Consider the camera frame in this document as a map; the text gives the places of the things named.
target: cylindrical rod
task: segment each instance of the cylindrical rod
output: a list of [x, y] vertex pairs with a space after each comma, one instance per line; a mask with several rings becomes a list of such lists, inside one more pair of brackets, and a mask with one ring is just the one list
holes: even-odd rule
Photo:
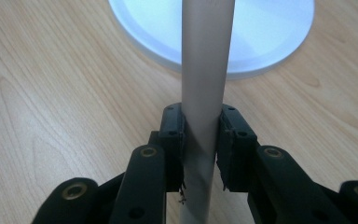
[[235, 0], [183, 0], [182, 109], [186, 116], [181, 223], [207, 223]]

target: wooden surface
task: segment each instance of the wooden surface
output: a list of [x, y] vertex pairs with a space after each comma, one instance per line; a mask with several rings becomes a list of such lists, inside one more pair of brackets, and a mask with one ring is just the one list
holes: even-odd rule
[[[123, 172], [180, 100], [181, 75], [134, 47], [106, 0], [0, 0], [0, 223], [31, 222], [64, 180]], [[229, 81], [225, 103], [314, 181], [358, 179], [358, 1], [317, 0], [304, 45], [263, 76]], [[216, 170], [210, 223], [252, 223], [246, 204]]]

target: wood grain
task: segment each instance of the wood grain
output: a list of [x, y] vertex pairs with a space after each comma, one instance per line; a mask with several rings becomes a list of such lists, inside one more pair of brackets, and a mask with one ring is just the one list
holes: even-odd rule
[[[107, 1], [1, 0], [0, 223], [31, 222], [66, 179], [123, 172], [180, 90], [180, 74], [133, 46]], [[229, 81], [225, 103], [316, 182], [358, 179], [358, 1], [316, 1], [304, 45], [263, 76]], [[218, 170], [210, 223], [253, 223]]]

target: white plate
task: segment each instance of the white plate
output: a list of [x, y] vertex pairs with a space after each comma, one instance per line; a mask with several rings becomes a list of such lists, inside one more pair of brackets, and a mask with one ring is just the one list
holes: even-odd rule
[[[182, 1], [109, 0], [134, 43], [149, 57], [181, 70]], [[265, 73], [293, 53], [312, 25], [314, 0], [237, 0], [227, 78]]]

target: gray pole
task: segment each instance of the gray pole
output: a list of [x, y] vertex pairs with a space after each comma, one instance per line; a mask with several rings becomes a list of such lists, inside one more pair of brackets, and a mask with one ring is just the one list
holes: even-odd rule
[[207, 223], [235, 0], [183, 0], [182, 109], [186, 116], [181, 223]]

